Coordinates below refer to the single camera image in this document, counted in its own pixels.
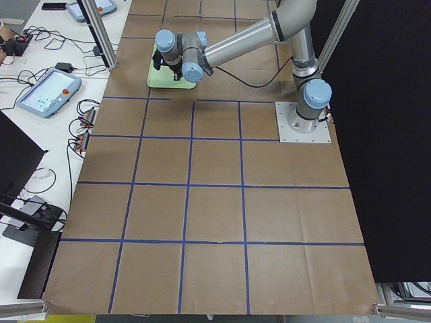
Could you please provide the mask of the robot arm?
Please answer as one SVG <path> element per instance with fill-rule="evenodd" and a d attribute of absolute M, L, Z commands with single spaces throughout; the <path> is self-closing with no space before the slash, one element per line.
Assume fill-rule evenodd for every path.
<path fill-rule="evenodd" d="M 298 94 L 297 105 L 287 122 L 297 133 L 311 133 L 323 121 L 321 113 L 332 96 L 331 86 L 319 75 L 319 61 L 312 43 L 310 22 L 316 10 L 316 1 L 280 1 L 269 17 L 215 44 L 209 44 L 204 31 L 175 34 L 160 30 L 155 36 L 153 68 L 167 67 L 175 81 L 197 83 L 224 63 L 287 40 L 292 51 L 288 61 L 292 63 Z"/>

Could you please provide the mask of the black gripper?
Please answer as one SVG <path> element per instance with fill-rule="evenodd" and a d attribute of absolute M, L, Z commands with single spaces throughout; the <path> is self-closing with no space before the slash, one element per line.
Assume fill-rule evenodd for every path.
<path fill-rule="evenodd" d="M 182 65 L 183 65 L 183 62 L 179 61 L 177 64 L 169 66 L 170 70 L 174 73 L 174 80 L 175 81 L 179 81 L 180 80 L 180 76 L 183 75 L 183 73 L 182 73 Z"/>

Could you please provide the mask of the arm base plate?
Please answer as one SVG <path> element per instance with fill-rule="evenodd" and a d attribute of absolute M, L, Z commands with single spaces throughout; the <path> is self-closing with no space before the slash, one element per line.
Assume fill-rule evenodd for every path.
<path fill-rule="evenodd" d="M 296 111 L 297 102 L 275 102 L 280 143 L 331 144 L 324 112 L 315 120 L 305 120 Z"/>

